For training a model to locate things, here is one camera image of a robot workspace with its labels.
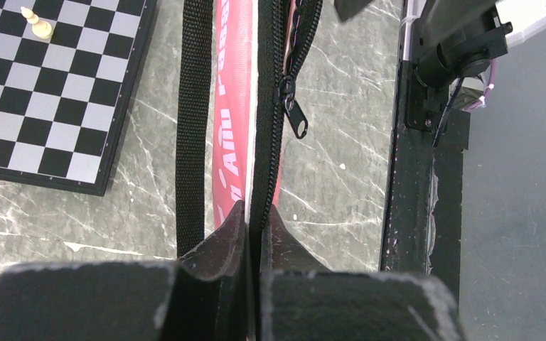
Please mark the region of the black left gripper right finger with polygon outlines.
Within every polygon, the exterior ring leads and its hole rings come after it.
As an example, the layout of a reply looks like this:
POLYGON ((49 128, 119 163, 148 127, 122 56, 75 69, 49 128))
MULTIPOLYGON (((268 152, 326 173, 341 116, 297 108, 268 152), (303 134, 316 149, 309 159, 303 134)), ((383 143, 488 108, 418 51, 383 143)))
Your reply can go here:
POLYGON ((449 289, 405 272, 334 272, 272 208, 262 230, 260 340, 462 340, 449 289))

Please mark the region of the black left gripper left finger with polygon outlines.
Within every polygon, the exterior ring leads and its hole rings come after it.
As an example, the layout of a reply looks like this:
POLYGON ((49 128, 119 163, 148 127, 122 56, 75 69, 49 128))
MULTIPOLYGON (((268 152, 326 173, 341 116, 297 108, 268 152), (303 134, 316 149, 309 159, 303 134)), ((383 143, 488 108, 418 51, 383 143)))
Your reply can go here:
POLYGON ((0 275, 0 340, 246 340, 244 204, 175 261, 22 263, 0 275))

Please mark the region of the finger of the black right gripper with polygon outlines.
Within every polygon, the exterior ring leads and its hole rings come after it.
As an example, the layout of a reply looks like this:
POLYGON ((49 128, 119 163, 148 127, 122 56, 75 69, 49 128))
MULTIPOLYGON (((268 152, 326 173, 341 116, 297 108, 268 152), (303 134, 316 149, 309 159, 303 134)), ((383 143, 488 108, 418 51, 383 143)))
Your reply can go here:
POLYGON ((342 23, 351 20, 364 11, 373 0, 334 0, 338 20, 342 23))

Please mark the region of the pink racket bag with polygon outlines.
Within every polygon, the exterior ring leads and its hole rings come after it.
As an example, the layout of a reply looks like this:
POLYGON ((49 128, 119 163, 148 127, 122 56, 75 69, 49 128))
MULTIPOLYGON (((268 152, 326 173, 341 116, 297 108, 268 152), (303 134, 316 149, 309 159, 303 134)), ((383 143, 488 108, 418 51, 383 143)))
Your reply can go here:
POLYGON ((321 1, 185 1, 176 139, 176 243, 183 256, 205 238, 205 143, 213 126, 213 216, 239 205, 258 237, 279 199, 282 135, 308 121, 296 79, 321 1))

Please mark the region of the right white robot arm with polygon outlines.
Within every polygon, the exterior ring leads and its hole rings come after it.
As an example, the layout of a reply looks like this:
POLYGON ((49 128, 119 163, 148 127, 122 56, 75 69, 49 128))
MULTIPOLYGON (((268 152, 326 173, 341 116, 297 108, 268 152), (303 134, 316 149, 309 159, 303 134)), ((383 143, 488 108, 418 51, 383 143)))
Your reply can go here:
POLYGON ((425 87, 474 77, 546 29, 546 1, 407 1, 403 57, 425 87))

